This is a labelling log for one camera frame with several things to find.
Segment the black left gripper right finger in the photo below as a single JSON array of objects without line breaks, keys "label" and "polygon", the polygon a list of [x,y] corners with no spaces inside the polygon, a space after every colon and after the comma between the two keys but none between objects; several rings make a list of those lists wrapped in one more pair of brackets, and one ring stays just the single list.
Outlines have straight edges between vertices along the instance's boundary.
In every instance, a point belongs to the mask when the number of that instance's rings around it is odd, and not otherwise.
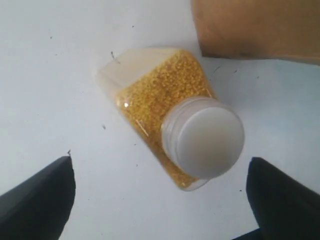
[{"label": "black left gripper right finger", "polygon": [[261,157],[248,166],[246,195],[258,228],[240,240],[318,240],[320,196]]}]

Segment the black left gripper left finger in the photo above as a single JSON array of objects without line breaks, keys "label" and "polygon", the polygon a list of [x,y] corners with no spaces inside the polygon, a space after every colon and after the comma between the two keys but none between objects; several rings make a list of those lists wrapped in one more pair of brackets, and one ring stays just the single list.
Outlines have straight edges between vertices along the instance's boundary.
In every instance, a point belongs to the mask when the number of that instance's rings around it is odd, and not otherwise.
[{"label": "black left gripper left finger", "polygon": [[72,158],[62,156],[0,197],[2,240],[57,240],[76,195]]}]

